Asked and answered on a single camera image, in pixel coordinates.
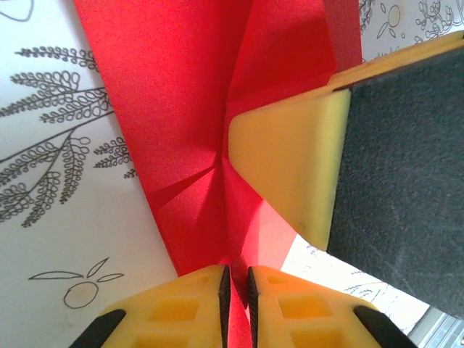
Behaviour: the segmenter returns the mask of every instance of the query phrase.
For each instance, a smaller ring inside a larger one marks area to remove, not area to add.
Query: plant illustration
[[[386,56],[387,54],[390,54],[396,51],[399,51],[399,46],[397,46],[395,49],[393,49],[393,47],[390,47],[390,52],[378,52],[377,56],[374,59]]]
[[[113,281],[115,279],[121,278],[124,276],[122,273],[111,273],[106,274],[98,279],[91,280],[91,278],[99,272],[103,265],[108,261],[109,257],[103,259],[102,261],[96,263],[91,269],[87,272],[86,275],[70,272],[67,270],[52,270],[49,272],[39,273],[33,275],[28,280],[29,281],[50,281],[50,280],[66,280],[66,279],[85,279],[79,283],[72,285],[63,296],[63,303],[66,307],[73,310],[84,308],[91,304],[96,295],[99,293],[99,285],[101,283],[106,283],[108,281]]]
[[[429,6],[427,0],[419,1],[419,11],[422,18],[415,20],[421,30],[426,30],[426,38],[436,38],[448,33],[453,27],[464,23],[464,0],[456,0],[457,15],[446,5],[442,7],[441,0],[433,1]],[[416,43],[423,42],[419,36],[414,37]]]
[[[64,47],[33,47],[32,49],[21,49],[15,52],[22,57],[32,58],[54,58],[60,59],[63,62],[70,62],[77,64],[80,67],[87,67],[90,70],[99,71],[95,63],[94,54],[92,51],[86,51],[85,49],[67,49]]]
[[[34,0],[23,0],[18,5],[13,1],[0,0],[0,17],[14,20],[15,22],[27,22],[32,17]]]
[[[386,7],[384,3],[380,4],[380,9],[381,11],[386,14]],[[397,37],[397,34],[395,32],[395,28],[398,26],[399,21],[401,20],[401,12],[399,10],[398,5],[393,5],[390,7],[389,13],[388,13],[388,20],[382,24],[380,27],[378,33],[377,33],[377,38],[382,37],[382,35],[385,33],[385,30],[388,28],[389,33],[393,38]]]
[[[82,49],[41,46],[15,53],[21,57],[60,59],[98,71],[92,52]],[[27,228],[39,221],[55,202],[64,204],[73,197],[90,152],[91,139],[82,132],[87,125],[114,112],[104,87],[83,88],[78,72],[21,72],[11,76],[10,80],[25,88],[33,88],[34,92],[0,108],[0,122],[3,117],[39,111],[37,121],[50,124],[50,127],[58,123],[69,125],[0,159],[0,223],[29,211],[22,222]],[[108,154],[95,164],[97,168],[131,161],[121,137],[103,144],[95,154]],[[25,173],[32,174],[25,178]],[[29,183],[29,177],[36,179]],[[124,174],[124,178],[135,177],[133,168]]]
[[[111,140],[108,143],[103,143],[94,150],[94,154],[107,155],[104,159],[99,160],[94,168],[109,168],[123,163],[132,162],[131,156],[129,155],[128,147],[123,138],[118,136],[116,139]],[[131,168],[124,174],[124,178],[134,178],[137,176],[136,170]]]
[[[361,27],[361,34],[364,33],[364,30],[370,24],[370,19],[372,18],[373,14],[373,5],[376,4],[376,0],[360,0],[360,27]]]

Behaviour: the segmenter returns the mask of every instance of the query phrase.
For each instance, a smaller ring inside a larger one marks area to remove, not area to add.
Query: leaf drawing
[[[451,31],[453,27],[464,24],[464,3],[456,0],[457,14],[446,5],[442,7],[441,0],[433,1],[430,6],[426,0],[420,0],[418,4],[422,18],[415,20],[415,24],[421,30],[426,30],[426,38],[436,38]],[[414,37],[416,43],[422,42],[423,38]]]
[[[22,57],[60,59],[63,62],[96,70],[93,54],[82,49],[78,51],[41,46],[21,49],[16,54]],[[0,187],[33,170],[38,178],[31,184],[15,183],[0,191],[0,223],[30,210],[22,223],[22,227],[27,228],[50,210],[58,194],[59,201],[64,204],[79,186],[85,160],[90,152],[87,147],[90,139],[85,136],[75,136],[75,132],[114,112],[104,87],[81,88],[78,72],[67,70],[21,72],[11,76],[10,80],[14,84],[34,88],[36,91],[0,108],[0,117],[52,108],[43,113],[37,121],[50,124],[80,121],[0,159]],[[119,156],[116,161],[128,161],[125,158],[128,157],[128,153],[127,155],[125,153],[123,147],[118,152],[114,152]]]
[[[389,26],[389,23],[388,22],[385,22],[381,27],[380,27],[380,30],[378,31],[377,33],[377,38],[380,38],[382,36],[382,34],[384,33],[386,27]]]
[[[131,168],[130,170],[128,170],[127,172],[125,172],[124,174],[124,179],[131,179],[131,178],[135,178],[136,176],[138,176],[137,172],[136,172],[136,169],[135,168]]]
[[[34,200],[24,183],[11,185],[0,193],[0,223],[20,214],[29,208]]]
[[[53,270],[50,272],[43,272],[36,275],[33,275],[28,280],[29,281],[47,281],[47,280],[57,280],[57,279],[74,279],[74,278],[84,278],[82,274],[75,272],[68,272],[66,270]]]
[[[37,88],[37,92],[0,109],[0,117],[18,112],[55,107],[73,101],[79,87],[80,76],[76,72],[22,72],[13,75],[13,83]]]
[[[373,14],[373,5],[376,3],[375,0],[360,0],[360,27],[361,34],[364,33],[364,30],[367,28],[370,23],[370,19]]]
[[[127,153],[128,148],[123,138],[118,136],[109,143],[103,143],[94,150],[94,154],[120,154]]]
[[[58,112],[44,113],[40,119],[44,123],[82,120],[84,118],[98,117],[107,112],[110,107],[108,94],[104,87],[94,88],[77,92],[72,96],[72,100],[58,109]]]
[[[94,150],[94,154],[108,154],[104,159],[99,160],[94,168],[109,168],[121,165],[123,163],[132,162],[131,156],[129,155],[127,144],[124,139],[118,136],[116,139],[110,142],[103,143],[103,145],[97,147]],[[124,174],[125,179],[135,178],[137,173],[135,169],[131,168]]]
[[[86,278],[90,278],[91,276],[93,276],[95,273],[97,273],[99,271],[100,268],[102,268],[102,266],[108,261],[109,257],[107,257],[106,259],[103,259],[102,261],[98,262],[95,266],[93,266],[89,272],[87,273],[87,276]]]
[[[44,141],[23,152],[16,160],[0,171],[0,186],[5,185],[38,164],[52,162],[59,149],[49,141]]]
[[[57,197],[58,185],[60,184],[60,173],[49,171],[38,182],[37,197],[34,207],[26,218],[23,227],[30,227],[42,217],[47,210],[51,208],[55,198]]]
[[[68,138],[63,144],[62,158],[65,168],[65,185],[61,193],[59,202],[64,204],[74,194],[82,178],[84,160],[89,153],[86,146],[90,139]]]
[[[97,279],[97,283],[104,283],[105,281],[113,281],[115,279],[123,277],[124,274],[122,273],[113,273],[113,274],[107,274],[102,276],[101,278]]]
[[[75,282],[72,284],[65,295],[62,298],[63,304],[70,308],[71,310],[78,310],[80,308],[87,307],[91,304],[96,296],[99,293],[101,283],[106,283],[108,281],[113,281],[115,279],[121,278],[124,276],[122,273],[111,273],[103,275],[102,277],[98,278],[96,281],[92,281],[89,279],[91,276],[94,276],[95,273],[99,271],[99,269],[105,264],[105,262],[109,259],[103,259],[102,261],[98,262],[95,266],[93,266],[89,272],[87,273],[86,279],[83,281]],[[56,280],[56,279],[74,279],[74,278],[84,278],[84,276],[80,273],[76,272],[69,272],[66,270],[53,270],[50,272],[39,273],[33,275],[28,280]]]
[[[21,49],[15,54],[19,54],[23,57],[33,58],[55,58],[60,59],[63,62],[70,62],[72,64],[79,65],[80,67],[87,67],[90,70],[99,71],[95,63],[94,54],[92,51],[86,51],[85,49],[67,49],[64,47],[33,47],[32,49]]]

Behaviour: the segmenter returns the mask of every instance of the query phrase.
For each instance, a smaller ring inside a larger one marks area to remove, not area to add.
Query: black rubber pad
[[[416,348],[385,314],[366,306],[353,309],[357,318],[382,348]]]
[[[248,306],[250,326],[252,330],[253,348],[258,347],[258,288],[254,279],[253,269],[248,268]]]
[[[464,315],[464,49],[352,86],[328,252]]]
[[[101,348],[125,317],[124,310],[113,310],[97,317],[70,345],[70,348]]]
[[[231,270],[229,266],[224,267],[223,277],[219,285],[219,315],[220,332],[223,339],[223,348],[227,348],[229,311],[231,308]]]

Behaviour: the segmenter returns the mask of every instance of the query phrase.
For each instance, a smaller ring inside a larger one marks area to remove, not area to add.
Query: yellow plastic piece
[[[344,90],[257,109],[229,128],[233,167],[319,249],[328,243],[349,98]]]
[[[221,348],[218,291],[224,267],[215,265],[117,302],[126,316],[103,348]]]
[[[369,302],[272,268],[253,267],[258,348],[380,348],[353,308]]]

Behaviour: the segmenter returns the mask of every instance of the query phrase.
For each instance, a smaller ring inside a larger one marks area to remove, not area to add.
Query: red paper
[[[75,4],[178,274],[231,265],[230,347],[248,347],[247,267],[280,268],[294,232],[231,167],[228,125],[328,81],[322,0]]]

